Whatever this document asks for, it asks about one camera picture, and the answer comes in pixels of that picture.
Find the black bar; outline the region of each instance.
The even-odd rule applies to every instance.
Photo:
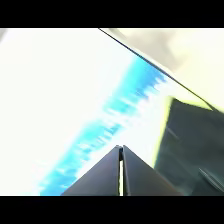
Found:
[[[61,196],[118,196],[120,148],[114,147]]]
[[[124,196],[181,196],[162,176],[123,146]]]

